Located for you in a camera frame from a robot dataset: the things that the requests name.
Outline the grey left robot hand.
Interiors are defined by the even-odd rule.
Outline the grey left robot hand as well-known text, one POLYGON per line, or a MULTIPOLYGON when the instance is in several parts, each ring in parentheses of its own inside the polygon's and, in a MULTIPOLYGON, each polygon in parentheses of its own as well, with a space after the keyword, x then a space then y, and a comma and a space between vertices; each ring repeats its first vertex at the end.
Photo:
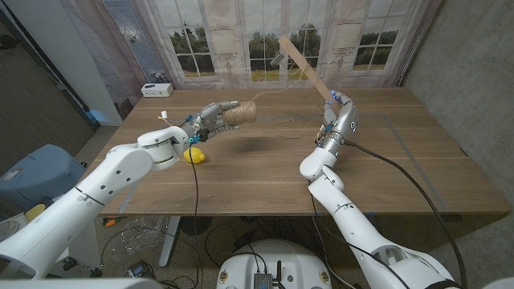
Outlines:
POLYGON ((239 106, 238 101, 221 101, 205 106, 196 116, 192 116, 180 126, 194 143, 206 142, 221 132, 238 129, 237 124, 228 124, 223 113, 239 106))

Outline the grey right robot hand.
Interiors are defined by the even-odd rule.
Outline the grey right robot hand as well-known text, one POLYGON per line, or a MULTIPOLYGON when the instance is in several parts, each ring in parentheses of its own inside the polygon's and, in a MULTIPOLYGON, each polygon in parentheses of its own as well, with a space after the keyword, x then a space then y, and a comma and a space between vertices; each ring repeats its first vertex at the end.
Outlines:
POLYGON ((354 102, 345 94, 331 90, 332 99, 324 105, 324 124, 330 125, 331 132, 338 132, 348 140, 357 130, 358 114, 354 102), (332 109, 332 104, 340 104, 338 113, 332 109))

